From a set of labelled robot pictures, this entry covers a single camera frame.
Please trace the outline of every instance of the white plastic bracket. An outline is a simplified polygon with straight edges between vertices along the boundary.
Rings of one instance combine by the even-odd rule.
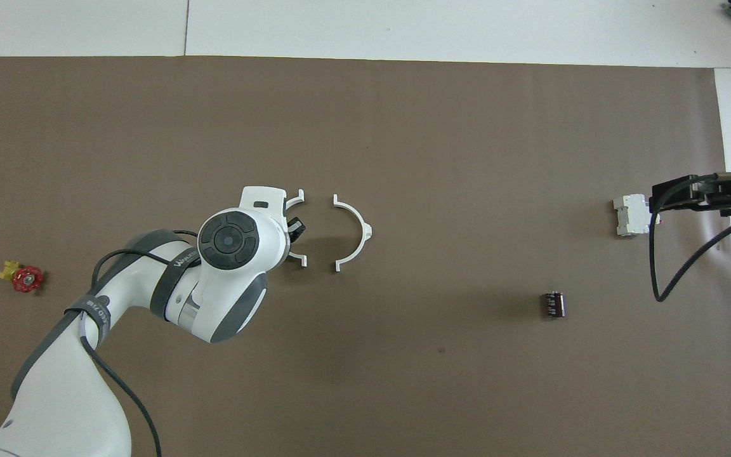
[[[366,245],[366,242],[369,240],[369,238],[371,238],[371,235],[374,232],[371,229],[371,226],[368,225],[365,220],[363,220],[363,216],[360,215],[360,211],[357,211],[353,208],[353,206],[349,205],[348,203],[343,203],[340,200],[337,200],[337,194],[334,194],[333,198],[331,199],[331,204],[336,206],[337,208],[343,208],[351,211],[351,214],[354,214],[354,216],[357,217],[357,220],[360,221],[360,226],[362,226],[362,235],[360,235],[360,244],[357,246],[357,249],[354,249],[354,252],[348,255],[348,257],[340,258],[340,260],[334,261],[334,271],[340,272],[340,265],[350,261],[352,258],[357,257],[357,255],[360,254],[360,251],[363,250],[363,246]]]
[[[638,234],[647,234],[650,225],[650,209],[642,194],[623,195],[613,200],[617,210],[617,235],[631,237]],[[656,217],[656,223],[661,223],[661,216]]]
[[[297,205],[298,203],[303,203],[303,202],[304,202],[304,190],[299,189],[298,196],[295,197],[295,199],[287,200],[287,210],[289,210],[289,208],[292,208],[293,206]],[[295,254],[294,252],[290,251],[289,256],[292,258],[297,258],[297,260],[301,260],[302,267],[305,268],[307,266],[308,258],[305,255]]]

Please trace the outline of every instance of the white electrical block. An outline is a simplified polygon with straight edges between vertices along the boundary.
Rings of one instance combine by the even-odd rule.
[[[642,194],[623,195],[614,199],[614,209],[617,210],[619,225],[617,235],[630,237],[638,234],[647,234],[650,225],[650,208]]]

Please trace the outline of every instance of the yellow plastic part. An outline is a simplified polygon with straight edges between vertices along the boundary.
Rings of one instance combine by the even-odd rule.
[[[15,260],[5,260],[5,267],[0,273],[0,279],[3,279],[5,281],[12,281],[13,275],[15,275],[15,272],[18,272],[18,269],[20,267],[21,263],[18,263]]]

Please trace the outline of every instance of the black circular button panel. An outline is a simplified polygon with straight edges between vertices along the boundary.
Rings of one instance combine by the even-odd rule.
[[[207,263],[222,270],[246,265],[257,250],[256,221],[241,211],[212,217],[199,234],[199,253]]]

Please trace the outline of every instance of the red valve handle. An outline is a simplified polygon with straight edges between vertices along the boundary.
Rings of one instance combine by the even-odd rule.
[[[41,272],[37,267],[28,265],[21,267],[13,275],[13,289],[18,292],[28,293],[32,290],[38,289],[41,283],[44,282],[44,273]]]

